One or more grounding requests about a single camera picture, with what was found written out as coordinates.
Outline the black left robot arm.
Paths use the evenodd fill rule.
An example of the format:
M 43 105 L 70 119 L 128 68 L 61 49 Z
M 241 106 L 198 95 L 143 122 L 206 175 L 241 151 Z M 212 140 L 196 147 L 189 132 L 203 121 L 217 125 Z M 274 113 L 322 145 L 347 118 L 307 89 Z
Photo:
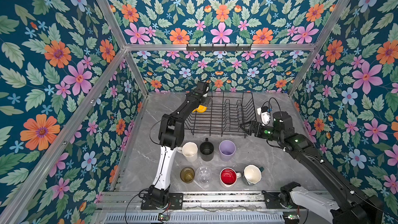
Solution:
M 160 160 L 152 184 L 146 190 L 144 199 L 152 206 L 163 209 L 170 204 L 171 172 L 178 148 L 184 141 L 185 121 L 199 106 L 209 102 L 208 82 L 198 82 L 197 86 L 186 93 L 186 98 L 177 110 L 164 114 L 159 121 L 158 142 Z

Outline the yellow plastic cup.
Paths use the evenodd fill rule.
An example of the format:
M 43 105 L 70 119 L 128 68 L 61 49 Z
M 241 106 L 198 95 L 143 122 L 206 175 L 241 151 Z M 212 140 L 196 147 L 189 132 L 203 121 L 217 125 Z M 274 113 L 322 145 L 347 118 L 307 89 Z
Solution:
M 207 111 L 207 106 L 204 105 L 199 105 L 196 109 L 194 109 L 192 112 L 195 113 L 204 113 Z

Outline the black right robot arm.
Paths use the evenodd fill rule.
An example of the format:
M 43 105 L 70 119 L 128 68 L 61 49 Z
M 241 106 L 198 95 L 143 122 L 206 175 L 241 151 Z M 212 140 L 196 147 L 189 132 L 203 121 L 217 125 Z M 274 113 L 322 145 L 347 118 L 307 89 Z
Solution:
M 281 187 L 280 205 L 284 208 L 301 206 L 331 224 L 380 224 L 384 202 L 377 196 L 367 196 L 341 175 L 332 164 L 323 159 L 306 136 L 295 132 L 287 112 L 271 115 L 265 112 L 265 121 L 240 124 L 247 135 L 266 141 L 276 141 L 278 148 L 305 166 L 321 182 L 332 199 L 314 194 L 301 184 L 288 183 Z

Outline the cream and green mug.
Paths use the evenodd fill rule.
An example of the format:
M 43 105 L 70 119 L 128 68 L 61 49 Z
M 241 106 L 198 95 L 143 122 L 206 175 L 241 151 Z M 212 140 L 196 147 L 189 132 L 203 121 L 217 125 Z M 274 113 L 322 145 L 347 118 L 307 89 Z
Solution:
M 262 172 L 264 167 L 257 167 L 255 165 L 248 165 L 244 168 L 243 180 L 245 184 L 252 186 L 257 184 L 262 179 Z

